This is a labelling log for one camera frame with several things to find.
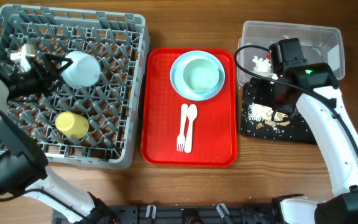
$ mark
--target yellow cup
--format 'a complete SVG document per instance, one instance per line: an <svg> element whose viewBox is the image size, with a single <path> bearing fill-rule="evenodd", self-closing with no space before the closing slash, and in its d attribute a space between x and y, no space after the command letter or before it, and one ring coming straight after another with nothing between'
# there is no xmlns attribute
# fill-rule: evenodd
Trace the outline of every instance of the yellow cup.
<svg viewBox="0 0 358 224"><path fill-rule="evenodd" d="M56 128L66 136L80 139L85 136L90 127L88 120L72 112L62 112L56 118Z"/></svg>

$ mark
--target blue plate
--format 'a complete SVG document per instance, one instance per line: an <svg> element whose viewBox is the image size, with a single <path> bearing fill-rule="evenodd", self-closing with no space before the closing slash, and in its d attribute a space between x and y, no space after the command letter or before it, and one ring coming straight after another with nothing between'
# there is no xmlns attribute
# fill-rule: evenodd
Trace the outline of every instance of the blue plate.
<svg viewBox="0 0 358 224"><path fill-rule="evenodd" d="M219 80L216 86L203 93L193 91L186 85L185 80L183 79L183 70L185 69L185 66L192 60L200 58L213 62L219 70ZM222 63L214 55L204 51L194 50L179 56L175 60L171 67L170 78L173 88L179 95L189 100L202 101L212 98L221 91L225 76Z"/></svg>

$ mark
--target wooden surface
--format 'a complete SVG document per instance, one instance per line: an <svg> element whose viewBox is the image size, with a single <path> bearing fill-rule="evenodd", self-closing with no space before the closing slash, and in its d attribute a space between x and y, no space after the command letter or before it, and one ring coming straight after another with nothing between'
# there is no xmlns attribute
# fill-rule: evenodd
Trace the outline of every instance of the wooden surface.
<svg viewBox="0 0 358 224"><path fill-rule="evenodd" d="M0 0L0 7L7 2ZM212 47L234 53L242 25L248 20L337 27L342 32L346 56L346 76L340 87L358 131L357 1L10 0L9 3L142 14L149 27L150 50ZM239 135L239 155L228 168L155 167L147 164L140 154L141 129L140 122L134 162L128 170L61 164L52 164L52 168L108 205L239 204L268 202L272 197L294 193L304 193L315 199L332 197L327 168L317 146ZM30 198L0 203L0 223L50 223L51 214L51 208Z"/></svg>

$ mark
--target red object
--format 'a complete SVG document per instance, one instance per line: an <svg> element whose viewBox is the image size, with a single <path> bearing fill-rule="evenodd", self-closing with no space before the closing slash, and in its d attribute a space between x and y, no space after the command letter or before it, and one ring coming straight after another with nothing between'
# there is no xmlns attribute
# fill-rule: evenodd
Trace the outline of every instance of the red object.
<svg viewBox="0 0 358 224"><path fill-rule="evenodd" d="M182 54L203 50L213 54L224 67L222 90L211 99L192 101L180 96L172 87L170 70ZM231 165L237 158L237 111L234 59L222 49L158 48L147 59L144 100L142 155L155 165L215 166ZM180 108L195 104L198 116L193 124L191 153L178 152Z"/></svg>

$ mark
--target white spoon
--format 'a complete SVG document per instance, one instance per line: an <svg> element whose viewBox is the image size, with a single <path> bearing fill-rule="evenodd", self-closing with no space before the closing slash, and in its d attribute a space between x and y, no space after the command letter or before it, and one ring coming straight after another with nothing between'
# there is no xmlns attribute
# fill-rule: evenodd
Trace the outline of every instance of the white spoon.
<svg viewBox="0 0 358 224"><path fill-rule="evenodd" d="M189 119L189 126L187 128L186 142L185 142L185 153L191 152L191 144L193 142L193 121L197 117L196 105L190 105L187 110L187 118Z"/></svg>

